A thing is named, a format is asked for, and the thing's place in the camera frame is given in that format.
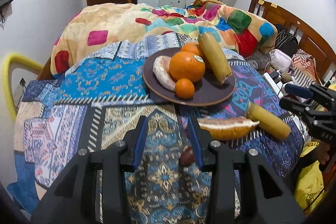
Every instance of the fruit sticker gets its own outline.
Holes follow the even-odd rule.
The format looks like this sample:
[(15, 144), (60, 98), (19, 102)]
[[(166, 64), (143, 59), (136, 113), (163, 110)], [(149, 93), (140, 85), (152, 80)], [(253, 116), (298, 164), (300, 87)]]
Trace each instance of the fruit sticker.
[(198, 55), (194, 55), (194, 58), (195, 58), (197, 61), (204, 63), (203, 59), (202, 59), (200, 56), (198, 56)]

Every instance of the brown plate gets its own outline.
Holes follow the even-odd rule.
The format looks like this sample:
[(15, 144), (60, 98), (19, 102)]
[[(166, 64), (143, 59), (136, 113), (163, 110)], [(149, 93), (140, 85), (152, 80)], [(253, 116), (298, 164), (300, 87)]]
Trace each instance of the brown plate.
[(223, 102), (231, 96), (236, 86), (235, 76), (228, 78), (224, 85), (219, 85), (213, 72), (206, 70), (204, 77), (194, 83), (195, 93), (192, 99), (182, 100), (178, 98), (175, 92), (164, 88), (153, 73), (154, 60), (160, 55), (172, 57), (179, 52), (181, 48), (167, 48), (165, 50), (152, 54), (145, 61), (142, 67), (142, 77), (146, 85), (158, 96), (177, 104), (189, 106), (210, 106)]

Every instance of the blue patterned bedspread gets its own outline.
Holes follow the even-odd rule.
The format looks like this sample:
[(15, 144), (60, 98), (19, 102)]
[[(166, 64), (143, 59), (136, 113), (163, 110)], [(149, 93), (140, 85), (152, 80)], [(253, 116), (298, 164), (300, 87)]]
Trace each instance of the blue patterned bedspread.
[[(229, 62), (236, 89), (221, 104), (173, 105), (145, 87), (142, 65), (146, 58), (186, 42), (189, 37), (176, 33), (147, 37), (141, 49), (120, 42), (81, 60), (57, 80), (29, 83), (14, 136), (18, 182), (8, 187), (19, 204), (31, 213), (79, 148), (105, 149), (134, 128), (140, 115), (146, 115), (148, 136), (142, 163), (135, 173), (125, 174), (132, 219), (136, 223), (202, 222), (211, 173), (200, 172), (195, 164), (187, 168), (178, 164), (183, 149), (189, 146), (187, 117), (243, 116), (249, 101), (282, 117), (291, 127), (290, 136), (280, 141), (257, 129), (226, 144), (242, 151), (256, 148), (284, 178), (298, 161), (302, 135), (261, 75), (235, 52), (224, 50), (233, 55)], [(236, 215), (239, 209), (236, 197)]]

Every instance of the orange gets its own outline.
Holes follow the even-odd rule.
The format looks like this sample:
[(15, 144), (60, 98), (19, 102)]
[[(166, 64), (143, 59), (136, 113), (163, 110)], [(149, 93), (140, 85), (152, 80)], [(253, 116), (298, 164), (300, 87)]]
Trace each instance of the orange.
[(203, 77), (204, 72), (203, 59), (191, 52), (177, 52), (169, 63), (169, 73), (176, 80), (187, 78), (194, 83)]
[(179, 98), (187, 100), (193, 97), (195, 87), (189, 79), (182, 78), (176, 82), (175, 92)]
[(200, 57), (204, 57), (204, 53), (197, 42), (185, 44), (181, 51), (183, 52), (192, 52)]

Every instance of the yellow chair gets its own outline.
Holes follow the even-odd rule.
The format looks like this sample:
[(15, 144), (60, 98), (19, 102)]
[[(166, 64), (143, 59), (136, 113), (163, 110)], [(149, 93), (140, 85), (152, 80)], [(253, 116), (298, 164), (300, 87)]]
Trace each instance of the yellow chair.
[(13, 62), (21, 63), (36, 71), (41, 71), (43, 66), (39, 64), (38, 62), (33, 61), (30, 58), (24, 55), (18, 54), (18, 53), (10, 53), (5, 57), (2, 63), (3, 89), (5, 93), (6, 105), (7, 105), (9, 114), (11, 118), (13, 119), (13, 121), (15, 121), (17, 112), (16, 112), (15, 105), (14, 105), (11, 84), (9, 83), (9, 68), (11, 66), (11, 63)]

